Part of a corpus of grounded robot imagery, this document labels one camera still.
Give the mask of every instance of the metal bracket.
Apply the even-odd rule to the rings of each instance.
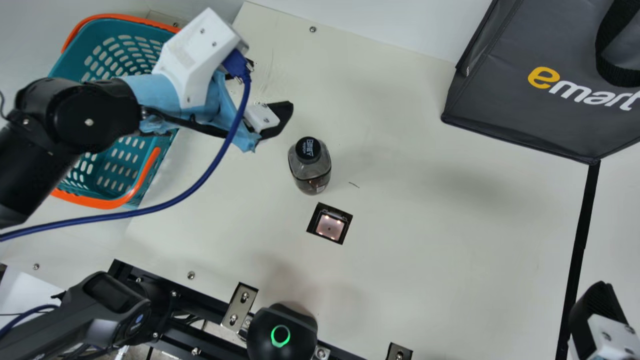
[[[234,296],[229,302],[229,308],[220,325],[237,334],[242,329],[257,295],[258,289],[240,282],[236,287]]]
[[[314,351],[312,360],[329,360],[329,354],[331,354],[331,350],[329,348],[316,345],[316,351]]]
[[[413,351],[396,345],[394,343],[389,344],[389,351],[387,352],[387,360],[411,360]]]

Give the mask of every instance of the cable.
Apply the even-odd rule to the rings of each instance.
[[[46,314],[46,313],[50,313],[50,311],[38,311],[37,313],[34,314]],[[17,313],[17,314],[0,314],[0,316],[19,316],[22,315],[24,313]]]
[[[84,354],[84,352],[87,351],[87,349],[89,349],[91,347],[91,345],[89,344],[82,344],[80,345],[79,348],[75,349],[73,352],[69,353],[68,355],[65,355],[63,357],[63,360],[76,360],[78,356]]]
[[[238,107],[236,118],[234,119],[231,125],[231,128],[229,129],[229,134],[227,135],[222,146],[220,147],[218,154],[213,159],[213,162],[211,163],[211,165],[209,165],[209,168],[207,168],[204,174],[198,179],[198,181],[196,181],[194,185],[192,185],[190,188],[188,188],[186,191],[176,196],[175,198],[169,201],[163,202],[162,204],[151,206],[149,208],[137,209],[132,211],[124,211],[121,213],[114,213],[114,214],[95,215],[92,217],[75,218],[75,219],[69,219],[69,220],[50,222],[48,224],[36,225],[32,227],[25,227],[23,229],[10,231],[9,233],[6,233],[6,234],[0,234],[0,242],[18,238],[20,236],[39,233],[41,231],[58,229],[60,227],[89,224],[92,222],[100,222],[100,221],[108,221],[108,220],[118,220],[122,218],[132,218],[132,217],[138,217],[141,215],[155,213],[156,211],[161,211],[166,208],[170,208],[171,206],[180,203],[181,201],[183,201],[184,199],[188,198],[193,193],[195,193],[207,181],[209,176],[213,174],[213,172],[216,170],[216,168],[220,164],[220,161],[227,153],[227,150],[236,135],[238,127],[240,126],[240,123],[242,123],[244,110],[246,109],[247,102],[249,101],[249,93],[251,92],[251,77],[249,75],[248,70],[246,69],[246,59],[244,58],[244,56],[239,51],[234,50],[229,55],[229,57],[227,57],[227,59],[223,62],[223,64],[230,74],[234,76],[239,76],[240,78],[242,78],[244,82],[243,98],[242,98],[242,101],[240,102],[240,106]]]
[[[6,120],[6,116],[4,115],[4,94],[0,91],[0,117]]]
[[[0,339],[2,339],[5,335],[7,335],[7,333],[14,326],[16,326],[19,322],[23,321],[24,319],[28,318],[29,316],[31,316],[33,314],[37,314],[39,311],[42,311],[44,309],[57,309],[57,308],[58,308],[57,305],[47,304],[47,305],[41,305],[41,306],[38,306],[38,307],[34,307],[31,310],[23,312],[18,317],[16,317],[15,319],[11,320],[8,324],[6,324],[2,329],[0,329]]]

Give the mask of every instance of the laundry basket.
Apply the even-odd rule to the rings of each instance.
[[[49,77],[84,82],[149,73],[178,30],[128,15],[89,17],[69,34]],[[99,209],[137,208],[175,133],[125,136],[105,152],[86,153],[52,195]]]

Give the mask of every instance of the black bottle cap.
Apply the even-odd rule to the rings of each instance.
[[[306,165],[320,160],[320,151],[320,142],[311,136],[303,137],[296,144],[296,156],[301,163]]]

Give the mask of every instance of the black strap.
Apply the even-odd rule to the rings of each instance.
[[[640,86],[640,70],[613,65],[602,56],[607,46],[629,25],[638,11],[640,11],[640,0],[614,0],[598,28],[596,69],[611,85],[624,88]]]
[[[578,296],[578,285],[580,283],[580,270],[582,269],[582,258],[584,249],[587,247],[587,237],[589,236],[589,225],[591,223],[591,210],[593,210],[593,200],[596,197],[596,187],[598,185],[598,174],[600,173],[600,162],[589,166],[587,181],[584,185],[584,195],[582,196],[582,208],[578,218],[578,228],[575,231],[575,241],[573,242],[573,254],[571,255],[571,265],[569,265],[569,278],[566,282],[566,292],[564,293],[564,307],[562,309],[562,320],[560,322],[560,335],[558,336],[558,346],[556,348],[556,360],[566,360],[569,349],[569,312]]]

